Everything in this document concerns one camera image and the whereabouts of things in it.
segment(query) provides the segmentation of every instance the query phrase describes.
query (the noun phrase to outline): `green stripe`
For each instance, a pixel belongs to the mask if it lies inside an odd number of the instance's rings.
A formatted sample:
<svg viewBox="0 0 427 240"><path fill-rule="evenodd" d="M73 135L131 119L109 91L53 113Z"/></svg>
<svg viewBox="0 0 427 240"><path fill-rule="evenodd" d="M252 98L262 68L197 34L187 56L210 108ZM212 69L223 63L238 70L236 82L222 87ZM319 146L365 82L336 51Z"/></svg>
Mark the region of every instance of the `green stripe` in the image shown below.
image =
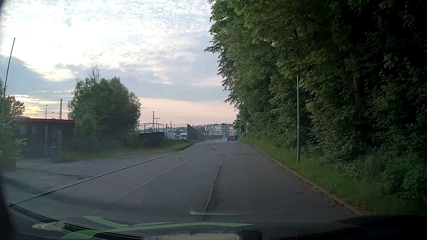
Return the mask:
<svg viewBox="0 0 427 240"><path fill-rule="evenodd" d="M225 227L242 227L253 224L246 223L233 223L233 222L190 222L190 223L177 223L177 224L167 224L167 225L152 225L152 226L139 226L139 227L126 227L126 228L116 228L112 229L113 232L123 232L123 231L136 231L136 230L148 230L148 229L159 229L159 228L178 228L178 227L188 227L188 226L225 226Z"/></svg>
<svg viewBox="0 0 427 240"><path fill-rule="evenodd" d="M91 239L93 236L95 236L98 233L108 233L108 232L125 232L125 231L137 231L137 230L148 230L148 229L159 229L159 228L176 228L176 227L188 227L188 226L200 226L200 225L224 226L224 227L243 227L243 226L253 225L253 224L247 224L247 223L234 223L234 222L190 222L190 223L177 223L177 224L167 224L167 225L141 226L143 224L148 225L148 224L156 224L156 223L155 222L142 223L142 224L138 224L140 225L138 227L123 227L123 228L112 229L109 231L81 230L75 233L68 233L61 238L87 240L87 239Z"/></svg>
<svg viewBox="0 0 427 240"><path fill-rule="evenodd" d="M156 225L156 224L165 224L165 223L171 223L171 222L149 222L149 223L135 224L131 226Z"/></svg>
<svg viewBox="0 0 427 240"><path fill-rule="evenodd" d="M120 223L117 223L117 222L108 221L108 220L105 220L105 219L103 219L101 217L84 216L84 218L86 218L88 220L91 220L91 221L94 221L94 222L98 222L98 223L110 226L110 227L113 227L113 228L124 228L124 227L127 227L126 224L120 224Z"/></svg>
<svg viewBox="0 0 427 240"><path fill-rule="evenodd" d="M81 240L87 240L87 239L91 239L93 236L95 236L98 233L106 233L108 232L106 231L96 231L96 230L81 230L81 231L77 231L77 232L71 232L71 233L67 233L64 236L62 236L61 238L63 239L81 239Z"/></svg>

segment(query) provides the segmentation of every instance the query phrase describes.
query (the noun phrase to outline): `van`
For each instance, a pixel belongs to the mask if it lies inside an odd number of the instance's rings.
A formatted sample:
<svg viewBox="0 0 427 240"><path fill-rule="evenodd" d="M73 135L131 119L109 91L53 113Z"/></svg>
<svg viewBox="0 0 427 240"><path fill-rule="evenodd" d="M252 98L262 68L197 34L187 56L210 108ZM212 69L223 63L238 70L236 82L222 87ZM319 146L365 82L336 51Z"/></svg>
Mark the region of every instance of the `van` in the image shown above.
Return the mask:
<svg viewBox="0 0 427 240"><path fill-rule="evenodd" d="M168 132L168 133L166 134L166 136L167 136L167 138L169 138L169 139L176 139L176 133L174 133L174 132Z"/></svg>
<svg viewBox="0 0 427 240"><path fill-rule="evenodd" d="M179 135L179 140L185 140L185 139L187 139L187 133L183 132L181 133L181 135Z"/></svg>

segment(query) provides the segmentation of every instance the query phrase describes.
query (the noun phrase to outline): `blue trash bin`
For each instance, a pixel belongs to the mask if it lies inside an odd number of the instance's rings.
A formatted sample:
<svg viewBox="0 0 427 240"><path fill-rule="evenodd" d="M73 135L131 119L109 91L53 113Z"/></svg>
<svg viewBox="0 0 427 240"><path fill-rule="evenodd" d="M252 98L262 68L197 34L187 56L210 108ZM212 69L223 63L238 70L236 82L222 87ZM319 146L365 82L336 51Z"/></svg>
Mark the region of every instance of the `blue trash bin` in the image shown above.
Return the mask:
<svg viewBox="0 0 427 240"><path fill-rule="evenodd" d="M54 161L57 158L58 158L58 147L56 146L50 147L50 159Z"/></svg>

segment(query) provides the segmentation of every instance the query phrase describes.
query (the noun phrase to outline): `grass verge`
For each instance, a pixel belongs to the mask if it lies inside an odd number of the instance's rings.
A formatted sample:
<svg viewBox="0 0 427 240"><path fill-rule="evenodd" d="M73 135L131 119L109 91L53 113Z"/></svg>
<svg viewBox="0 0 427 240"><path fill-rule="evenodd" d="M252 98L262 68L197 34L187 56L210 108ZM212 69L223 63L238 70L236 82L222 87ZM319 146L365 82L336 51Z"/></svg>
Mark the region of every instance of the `grass verge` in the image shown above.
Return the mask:
<svg viewBox="0 0 427 240"><path fill-rule="evenodd" d="M191 145L187 140L165 140L161 146L158 147L121 147L116 149L106 149L103 151L82 152L82 151L64 151L62 156L56 162L71 162L71 161L84 161L98 158L122 158L137 156L150 153L168 153L175 152L184 147Z"/></svg>
<svg viewBox="0 0 427 240"><path fill-rule="evenodd" d="M266 138L256 139L251 134L239 140L251 143L270 157L296 171L301 176L315 182L353 206L374 214L413 214L427 216L424 204L406 202L395 195L386 194L384 189L371 179L357 180L337 170L321 164L314 157L300 156L296 161L296 151L289 151L271 144Z"/></svg>

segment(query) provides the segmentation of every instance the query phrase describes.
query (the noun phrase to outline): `white line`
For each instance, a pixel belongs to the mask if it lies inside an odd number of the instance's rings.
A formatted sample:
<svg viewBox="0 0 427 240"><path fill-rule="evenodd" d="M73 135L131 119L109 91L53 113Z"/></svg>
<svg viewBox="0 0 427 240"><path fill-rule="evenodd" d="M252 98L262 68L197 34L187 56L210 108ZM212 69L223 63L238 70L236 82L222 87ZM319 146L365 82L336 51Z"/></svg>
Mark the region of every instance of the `white line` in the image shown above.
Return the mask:
<svg viewBox="0 0 427 240"><path fill-rule="evenodd" d="M102 208L104 208L104 207L106 207L106 206L110 205L111 203L113 203L113 202L114 202L114 201L116 201L117 199L119 199L119 198L123 197L124 195L126 195L126 194L128 194L128 193L132 192L133 190L135 190L135 189L137 189L137 188L141 187L142 185L144 185L144 184L146 184L146 183L151 182L152 180L154 180L154 179L156 179L156 178L160 177L161 175L163 175L163 174L165 174L165 173L169 172L170 170L172 170L172 169L176 168L177 166L179 166L179 165L183 164L184 162L181 162L180 164L176 165L175 167L173 167L173 168L171 168L171 169L169 169L169 170L166 170L166 171L165 171L165 172L163 172L163 173L160 173L159 175L155 176L154 178L152 178L152 179L150 179L150 180L148 180L148 181L144 182L143 184L139 185L138 187L136 187L136 188L134 188L134 189L130 190L129 192L127 192L127 193L125 193L125 194L123 194L123 195L119 196L118 198L114 199L113 201L111 201L111 202L109 202L109 203L105 204L104 206L102 206L102 207L100 207L100 208L96 209L95 211L93 211L93 212L89 213L87 216L90 216L90 215L94 214L95 212L97 212L97 211L101 210Z"/></svg>
<svg viewBox="0 0 427 240"><path fill-rule="evenodd" d="M214 191L214 186L215 186L215 180L216 180L216 178L218 177L219 169L221 168L222 161L224 160L224 156L225 156L225 154L223 154L223 155L222 155L221 163L219 164L219 166L218 166L218 171L216 172L215 178L213 179L212 188L211 188L211 193L209 194L208 202L206 203L205 208L203 209L203 213L202 213L202 216L200 217L200 220L199 220L199 221L202 221L202 220L203 220L203 216L205 215L205 213L206 213L206 209L208 208L209 202L211 201L211 198L212 198L212 192Z"/></svg>

